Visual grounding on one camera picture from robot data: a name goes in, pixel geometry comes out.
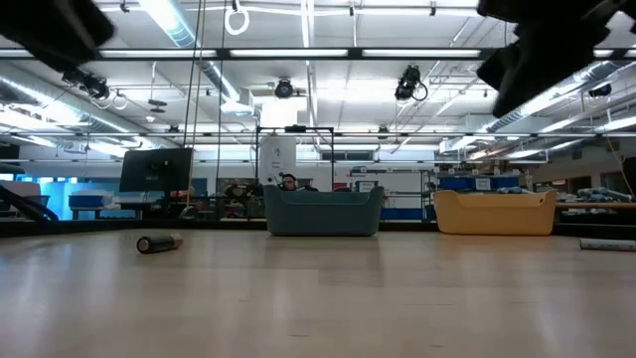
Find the pole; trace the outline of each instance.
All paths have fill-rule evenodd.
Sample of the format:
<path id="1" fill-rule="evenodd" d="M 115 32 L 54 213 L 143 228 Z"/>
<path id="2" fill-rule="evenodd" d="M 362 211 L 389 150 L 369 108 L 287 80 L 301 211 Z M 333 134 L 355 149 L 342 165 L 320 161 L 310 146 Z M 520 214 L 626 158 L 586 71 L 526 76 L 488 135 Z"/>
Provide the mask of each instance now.
<path id="1" fill-rule="evenodd" d="M 256 159 L 256 160 L 255 160 L 255 161 L 256 161 L 256 163 L 254 164 L 254 165 L 256 166 L 256 167 L 254 168 L 254 175 L 256 176 L 256 177 L 254 178 L 254 179 L 256 180 L 256 187 L 258 187 L 258 184 L 259 184 L 259 180 L 258 180 L 258 166 L 259 166 L 259 165 L 258 165 L 258 152 L 259 152 L 259 150 L 258 150 L 258 144 L 259 144 L 259 142 L 260 142 L 260 126 L 258 125 L 258 126 L 256 127 L 256 157 L 255 157 L 255 159 Z"/>
<path id="2" fill-rule="evenodd" d="M 334 191 L 334 185 L 336 184 L 336 170 L 334 168 L 334 163 L 336 162 L 336 151 L 334 150 L 334 147 L 336 146 L 336 140 L 334 128 L 330 128 L 329 131 L 331 132 L 331 191 Z"/>

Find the monitor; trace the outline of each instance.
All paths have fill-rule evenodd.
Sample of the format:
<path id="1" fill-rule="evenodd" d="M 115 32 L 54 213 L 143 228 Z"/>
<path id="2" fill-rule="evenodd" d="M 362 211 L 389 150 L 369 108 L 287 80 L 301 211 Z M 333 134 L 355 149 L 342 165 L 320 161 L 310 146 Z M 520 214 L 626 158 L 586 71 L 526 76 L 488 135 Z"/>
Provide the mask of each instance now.
<path id="1" fill-rule="evenodd" d="M 190 188 L 192 148 L 127 151 L 120 192 L 178 191 Z"/>

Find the storage bin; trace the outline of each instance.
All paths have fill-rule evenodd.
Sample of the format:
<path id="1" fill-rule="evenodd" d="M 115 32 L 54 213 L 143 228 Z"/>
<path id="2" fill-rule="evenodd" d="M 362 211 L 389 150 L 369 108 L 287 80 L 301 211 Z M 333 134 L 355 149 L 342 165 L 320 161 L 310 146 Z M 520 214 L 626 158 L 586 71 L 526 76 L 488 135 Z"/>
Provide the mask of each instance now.
<path id="1" fill-rule="evenodd" d="M 549 235 L 557 191 L 541 194 L 435 193 L 439 230 L 457 235 Z"/>

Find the security camera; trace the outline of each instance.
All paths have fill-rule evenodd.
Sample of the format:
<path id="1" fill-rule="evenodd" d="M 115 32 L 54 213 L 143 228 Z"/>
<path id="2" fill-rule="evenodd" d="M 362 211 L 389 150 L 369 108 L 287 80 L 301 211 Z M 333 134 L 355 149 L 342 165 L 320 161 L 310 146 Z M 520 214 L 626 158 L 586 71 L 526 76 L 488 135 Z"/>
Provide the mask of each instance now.
<path id="1" fill-rule="evenodd" d="M 276 97 L 280 99 L 290 98 L 294 95 L 294 87 L 291 85 L 291 81 L 288 79 L 281 79 L 278 81 L 278 85 L 274 90 Z"/>

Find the cylindrical object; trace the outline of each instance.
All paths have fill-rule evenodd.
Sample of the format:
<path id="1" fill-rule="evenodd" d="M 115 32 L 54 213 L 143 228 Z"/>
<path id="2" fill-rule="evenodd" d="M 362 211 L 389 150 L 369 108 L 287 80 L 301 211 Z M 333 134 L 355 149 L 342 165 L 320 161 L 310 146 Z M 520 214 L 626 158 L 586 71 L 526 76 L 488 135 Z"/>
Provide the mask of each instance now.
<path id="1" fill-rule="evenodd" d="M 176 250 L 183 244 L 179 234 L 169 236 L 143 236 L 137 240 L 137 250 L 141 254 L 156 254 Z"/>
<path id="2" fill-rule="evenodd" d="M 580 249 L 634 252 L 636 251 L 636 241 L 580 239 Z"/>

